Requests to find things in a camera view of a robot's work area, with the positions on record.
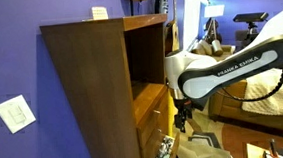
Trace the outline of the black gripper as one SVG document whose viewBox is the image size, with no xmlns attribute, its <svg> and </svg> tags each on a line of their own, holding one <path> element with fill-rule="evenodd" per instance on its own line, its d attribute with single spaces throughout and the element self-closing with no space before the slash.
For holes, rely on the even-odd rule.
<svg viewBox="0 0 283 158">
<path fill-rule="evenodd" d="M 181 132 L 185 132 L 185 123 L 187 118 L 192 118 L 191 101 L 187 99 L 178 99 L 174 101 L 177 108 L 177 114 L 174 116 L 175 126 Z"/>
</svg>

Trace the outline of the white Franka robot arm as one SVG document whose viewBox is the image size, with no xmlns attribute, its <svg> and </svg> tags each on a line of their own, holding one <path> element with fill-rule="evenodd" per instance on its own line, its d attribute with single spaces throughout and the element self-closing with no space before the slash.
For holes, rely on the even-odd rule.
<svg viewBox="0 0 283 158">
<path fill-rule="evenodd" d="M 164 64 L 177 108 L 175 125 L 184 131 L 192 110 L 204 110 L 216 91 L 265 70 L 283 70 L 283 10 L 267 21 L 251 44 L 220 62 L 208 55 L 176 50 L 164 57 Z"/>
</svg>

